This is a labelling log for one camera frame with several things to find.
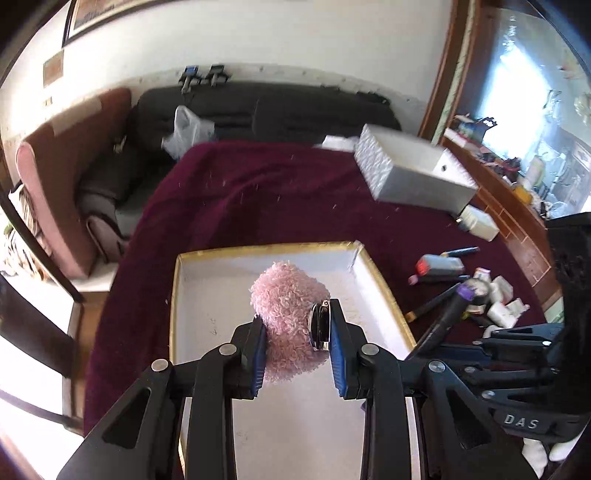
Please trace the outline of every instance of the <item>white tissue box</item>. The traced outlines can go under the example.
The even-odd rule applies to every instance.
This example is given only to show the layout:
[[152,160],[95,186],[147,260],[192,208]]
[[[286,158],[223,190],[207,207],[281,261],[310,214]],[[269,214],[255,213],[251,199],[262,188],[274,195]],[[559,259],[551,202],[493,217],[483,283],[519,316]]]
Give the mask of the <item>white tissue box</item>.
[[478,186],[449,150],[376,125],[365,125],[355,160],[375,200],[459,215]]

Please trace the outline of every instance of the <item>wooden floor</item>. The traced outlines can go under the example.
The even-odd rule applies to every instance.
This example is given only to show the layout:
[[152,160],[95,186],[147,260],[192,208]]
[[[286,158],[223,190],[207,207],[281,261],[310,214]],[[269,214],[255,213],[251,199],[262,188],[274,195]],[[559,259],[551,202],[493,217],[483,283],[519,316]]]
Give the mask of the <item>wooden floor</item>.
[[74,377],[72,386],[73,413],[76,417],[84,418],[84,395],[86,387],[86,367],[90,358],[90,352],[95,344],[96,329],[99,326],[100,314],[103,311],[105,300],[109,292],[88,291],[84,292],[86,302],[83,306],[82,316],[78,327],[76,342],[78,344],[78,356],[74,365]]

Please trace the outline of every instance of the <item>maroon blanket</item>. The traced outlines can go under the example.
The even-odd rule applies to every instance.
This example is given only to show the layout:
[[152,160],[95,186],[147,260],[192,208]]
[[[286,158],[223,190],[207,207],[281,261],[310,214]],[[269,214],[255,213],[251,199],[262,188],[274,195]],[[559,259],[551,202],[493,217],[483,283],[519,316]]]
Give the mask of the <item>maroon blanket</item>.
[[[465,258],[503,275],[531,309],[519,325],[544,316],[525,275],[497,237],[460,231],[437,210],[375,202],[352,154],[291,144],[220,142],[192,148],[145,208],[106,302],[86,380],[85,432],[156,358],[168,358],[174,264],[193,250],[287,242],[360,240],[400,308],[412,310],[445,286],[408,285],[426,253],[477,245]],[[418,337],[437,312],[412,324]],[[482,331],[463,322],[448,341]]]

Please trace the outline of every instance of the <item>pink fluffy toy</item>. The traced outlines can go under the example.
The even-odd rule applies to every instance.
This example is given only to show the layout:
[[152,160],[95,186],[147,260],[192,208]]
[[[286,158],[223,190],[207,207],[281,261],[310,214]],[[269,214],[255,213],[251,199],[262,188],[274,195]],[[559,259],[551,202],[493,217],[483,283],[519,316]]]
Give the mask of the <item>pink fluffy toy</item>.
[[330,298],[326,287],[289,262],[277,262],[251,287],[251,304],[267,327],[265,380],[290,380],[310,372],[328,358],[308,337],[312,305]]

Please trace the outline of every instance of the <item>framed picture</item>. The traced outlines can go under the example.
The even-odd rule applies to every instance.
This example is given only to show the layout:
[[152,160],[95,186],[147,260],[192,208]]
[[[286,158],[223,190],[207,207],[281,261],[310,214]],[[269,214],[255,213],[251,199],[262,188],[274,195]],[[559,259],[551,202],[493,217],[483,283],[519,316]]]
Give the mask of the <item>framed picture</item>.
[[72,0],[62,47],[115,18],[169,1],[171,0]]

